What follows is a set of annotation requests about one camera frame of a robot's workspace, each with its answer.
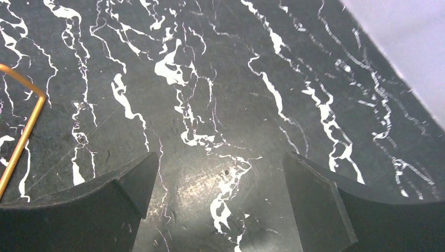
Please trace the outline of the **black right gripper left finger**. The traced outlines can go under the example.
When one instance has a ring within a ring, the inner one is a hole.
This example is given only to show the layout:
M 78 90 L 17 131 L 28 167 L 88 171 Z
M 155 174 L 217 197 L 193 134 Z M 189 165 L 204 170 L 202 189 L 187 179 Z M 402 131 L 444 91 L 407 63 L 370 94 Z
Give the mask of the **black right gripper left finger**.
M 158 172 L 150 152 L 31 202 L 1 205 L 1 251 L 131 251 Z

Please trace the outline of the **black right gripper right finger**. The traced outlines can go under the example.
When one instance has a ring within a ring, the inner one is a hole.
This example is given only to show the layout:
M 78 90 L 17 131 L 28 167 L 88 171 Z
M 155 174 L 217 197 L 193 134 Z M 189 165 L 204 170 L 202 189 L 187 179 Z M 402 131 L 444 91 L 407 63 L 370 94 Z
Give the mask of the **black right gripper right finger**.
M 295 152 L 283 170 L 303 251 L 444 251 L 444 201 L 392 197 Z

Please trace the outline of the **gold wire glass rack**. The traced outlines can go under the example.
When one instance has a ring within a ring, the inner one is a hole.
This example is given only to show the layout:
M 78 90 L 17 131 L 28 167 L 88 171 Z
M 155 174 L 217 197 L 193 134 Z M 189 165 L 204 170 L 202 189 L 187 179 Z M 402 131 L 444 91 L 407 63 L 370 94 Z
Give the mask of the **gold wire glass rack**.
M 4 64 L 1 64 L 1 71 L 6 73 L 7 75 L 11 76 L 18 82 L 20 82 L 23 86 L 34 92 L 38 96 L 37 103 L 27 120 L 27 124 L 18 140 L 18 143 L 13 151 L 13 154 L 11 158 L 8 161 L 8 165 L 1 177 L 1 198 L 3 197 L 3 194 L 7 188 L 8 182 L 13 175 L 15 166 L 18 163 L 18 160 L 20 158 L 20 155 L 25 147 L 26 142 L 29 139 L 29 136 L 35 126 L 35 123 L 37 122 L 37 119 L 41 113 L 41 110 L 46 102 L 46 95 L 45 93 L 39 89 L 36 85 L 34 85 L 32 82 L 27 80 L 24 76 L 20 75 L 18 72 L 10 68 L 9 66 L 6 66 Z

